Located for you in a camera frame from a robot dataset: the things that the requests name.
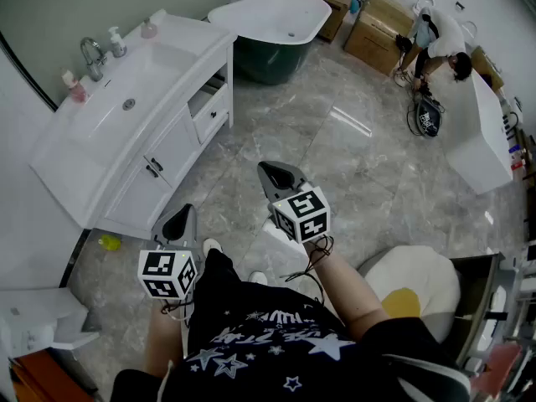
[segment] white shirt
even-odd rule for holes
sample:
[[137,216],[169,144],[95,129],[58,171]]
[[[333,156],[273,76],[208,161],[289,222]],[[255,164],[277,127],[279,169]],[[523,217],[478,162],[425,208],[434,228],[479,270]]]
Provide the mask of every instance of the white shirt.
[[466,45],[463,33],[453,17],[430,8],[430,18],[437,27],[439,38],[428,46],[428,55],[434,57],[449,57],[458,52],[465,52]]

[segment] foot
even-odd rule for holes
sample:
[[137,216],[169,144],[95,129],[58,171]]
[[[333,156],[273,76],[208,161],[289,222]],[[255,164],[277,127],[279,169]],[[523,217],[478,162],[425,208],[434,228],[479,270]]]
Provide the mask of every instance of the foot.
[[394,82],[396,85],[400,86],[401,88],[406,87],[409,84],[409,75],[406,70],[397,69],[394,72]]
[[248,282],[268,286],[268,279],[266,278],[265,273],[260,271],[253,271],[250,275],[250,278],[248,278]]
[[207,238],[203,242],[203,254],[205,258],[209,256],[210,249],[216,249],[224,253],[224,250],[221,248],[221,244],[218,241],[216,241],[214,238]]

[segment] white sink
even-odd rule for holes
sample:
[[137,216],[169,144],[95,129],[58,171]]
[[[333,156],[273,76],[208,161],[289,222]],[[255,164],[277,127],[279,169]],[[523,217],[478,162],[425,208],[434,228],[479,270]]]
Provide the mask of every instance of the white sink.
[[[75,109],[68,138],[107,167],[197,58],[187,50],[158,42],[137,49],[125,64],[99,82],[99,88],[80,109]],[[135,103],[130,110],[123,109],[127,100]]]
[[[156,125],[185,100],[208,61],[236,39],[210,23],[164,10],[151,21],[157,36],[143,39],[141,26],[127,34],[126,55],[107,53],[98,82],[82,78],[89,99],[80,104],[67,97],[33,151],[30,166],[83,228],[93,227],[106,196]],[[124,110],[130,99],[135,105]]]

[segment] faucet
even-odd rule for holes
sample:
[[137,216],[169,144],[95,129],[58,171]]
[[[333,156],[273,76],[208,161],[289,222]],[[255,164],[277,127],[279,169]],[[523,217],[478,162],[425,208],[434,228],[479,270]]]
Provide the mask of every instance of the faucet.
[[[87,50],[87,44],[90,44],[93,48],[97,50],[97,52],[99,53],[99,58],[91,58],[91,55]],[[105,53],[102,52],[101,46],[91,37],[84,37],[80,41],[80,50],[82,51],[82,55],[84,55],[85,65],[91,80],[93,80],[94,82],[98,82],[102,79],[102,72],[99,68],[99,65],[102,65],[106,62]]]

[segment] person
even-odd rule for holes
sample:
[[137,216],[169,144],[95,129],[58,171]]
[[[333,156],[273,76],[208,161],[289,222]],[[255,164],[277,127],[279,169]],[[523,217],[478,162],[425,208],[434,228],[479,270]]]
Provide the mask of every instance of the person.
[[419,90],[423,83],[428,84],[430,75],[445,62],[454,70],[455,80],[465,80],[471,74],[472,62],[465,52],[463,33],[452,17],[434,8],[423,8],[409,36],[415,41],[394,72],[394,81],[398,86],[407,85],[407,69],[415,57],[413,90]]
[[111,401],[345,396],[359,400],[469,400],[469,380],[418,317],[390,319],[370,286],[333,251],[304,244],[338,318],[289,288],[240,281],[216,240],[204,241],[204,273],[183,358],[179,322],[155,303],[145,372],[124,370]]

